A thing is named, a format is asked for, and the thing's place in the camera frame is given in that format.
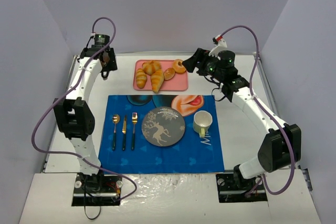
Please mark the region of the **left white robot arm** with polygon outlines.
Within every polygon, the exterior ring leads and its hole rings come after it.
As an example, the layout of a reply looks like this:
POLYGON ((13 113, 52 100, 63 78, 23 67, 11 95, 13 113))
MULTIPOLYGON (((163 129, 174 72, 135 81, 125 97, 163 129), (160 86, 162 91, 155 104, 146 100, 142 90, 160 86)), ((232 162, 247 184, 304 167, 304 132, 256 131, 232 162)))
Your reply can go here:
POLYGON ((92 33, 90 38, 94 43, 85 47, 79 56, 78 70, 69 87, 71 92, 54 107, 54 114, 59 131, 79 155, 81 183, 98 187, 103 172, 92 140, 95 118, 87 101, 97 76, 107 79, 110 71, 117 70, 117 64, 114 50, 108 45, 108 35, 92 33))

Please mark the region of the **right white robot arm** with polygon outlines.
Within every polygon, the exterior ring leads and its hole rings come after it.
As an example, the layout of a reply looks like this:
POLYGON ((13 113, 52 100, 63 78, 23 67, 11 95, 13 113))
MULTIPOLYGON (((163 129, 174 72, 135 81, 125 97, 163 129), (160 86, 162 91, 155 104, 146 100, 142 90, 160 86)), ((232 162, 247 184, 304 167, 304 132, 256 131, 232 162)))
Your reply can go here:
POLYGON ((235 67, 235 53, 222 50, 217 56, 211 56, 210 51, 198 48, 182 65, 189 73, 209 76, 210 82, 218 85, 224 97, 240 108, 265 134, 256 157, 234 167, 237 187, 247 188, 256 177, 285 166, 292 169, 287 181, 289 185, 295 164, 301 159, 301 129, 280 119, 253 93, 251 83, 239 75, 235 67))

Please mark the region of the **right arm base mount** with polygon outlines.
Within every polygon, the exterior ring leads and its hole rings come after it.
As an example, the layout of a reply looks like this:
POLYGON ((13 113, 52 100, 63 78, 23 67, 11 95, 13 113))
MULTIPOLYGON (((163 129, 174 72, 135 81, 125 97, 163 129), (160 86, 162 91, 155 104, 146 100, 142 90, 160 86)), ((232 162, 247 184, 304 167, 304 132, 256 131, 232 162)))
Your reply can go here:
POLYGON ((268 198, 262 182, 258 184, 251 194, 246 196, 257 185, 258 181, 259 177, 252 179, 246 187, 240 189, 235 183, 233 172, 216 174, 219 203, 267 202, 268 198))

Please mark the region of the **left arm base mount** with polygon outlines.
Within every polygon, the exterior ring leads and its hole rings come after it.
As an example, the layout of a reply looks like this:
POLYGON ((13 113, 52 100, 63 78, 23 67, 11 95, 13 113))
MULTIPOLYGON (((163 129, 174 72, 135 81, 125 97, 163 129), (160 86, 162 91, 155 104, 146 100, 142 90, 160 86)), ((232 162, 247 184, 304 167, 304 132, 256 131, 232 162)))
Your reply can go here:
POLYGON ((104 175, 103 173, 88 176, 78 173, 74 183, 73 207, 82 206, 119 206, 122 177, 104 175))

